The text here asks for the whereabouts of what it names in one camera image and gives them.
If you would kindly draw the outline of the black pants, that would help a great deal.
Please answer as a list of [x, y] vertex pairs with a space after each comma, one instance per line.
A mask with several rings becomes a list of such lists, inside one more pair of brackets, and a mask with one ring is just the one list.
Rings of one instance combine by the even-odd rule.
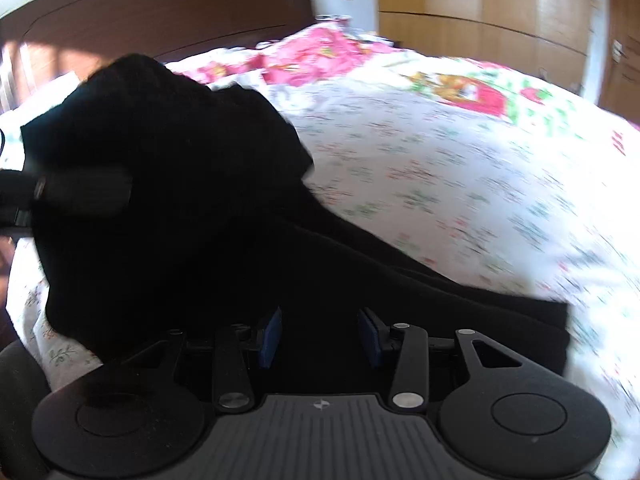
[[329, 211], [305, 184], [314, 162], [295, 128], [257, 91], [132, 54], [22, 138], [48, 322], [104, 364], [179, 339], [222, 359], [280, 314], [285, 381], [336, 390], [363, 368], [370, 309], [565, 368], [565, 304], [456, 284]]

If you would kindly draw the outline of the dark wooden headboard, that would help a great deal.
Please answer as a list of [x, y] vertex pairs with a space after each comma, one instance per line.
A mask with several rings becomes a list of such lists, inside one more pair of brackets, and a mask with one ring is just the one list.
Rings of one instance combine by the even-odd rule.
[[32, 0], [1, 20], [1, 107], [68, 72], [86, 78], [128, 53], [179, 61], [253, 47], [314, 24], [311, 0]]

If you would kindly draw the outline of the floral white pink bedsheet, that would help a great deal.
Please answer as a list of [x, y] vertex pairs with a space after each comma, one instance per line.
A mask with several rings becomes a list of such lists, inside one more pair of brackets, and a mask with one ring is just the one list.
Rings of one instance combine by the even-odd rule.
[[262, 92], [311, 149], [323, 203], [464, 284], [570, 305], [567, 373], [613, 433], [598, 473], [639, 473], [639, 129], [500, 65], [314, 25], [171, 64]]

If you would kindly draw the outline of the brown wooden door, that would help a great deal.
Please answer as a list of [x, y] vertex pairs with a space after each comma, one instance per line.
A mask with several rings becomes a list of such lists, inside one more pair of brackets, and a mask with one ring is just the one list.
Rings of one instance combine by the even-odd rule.
[[599, 106], [639, 125], [639, 0], [608, 0]]

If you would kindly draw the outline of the light wooden wardrobe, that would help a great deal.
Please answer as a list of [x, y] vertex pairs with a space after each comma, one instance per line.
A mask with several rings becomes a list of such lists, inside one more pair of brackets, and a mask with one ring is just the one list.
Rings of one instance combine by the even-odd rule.
[[427, 56], [474, 58], [584, 86], [591, 0], [378, 0], [378, 28]]

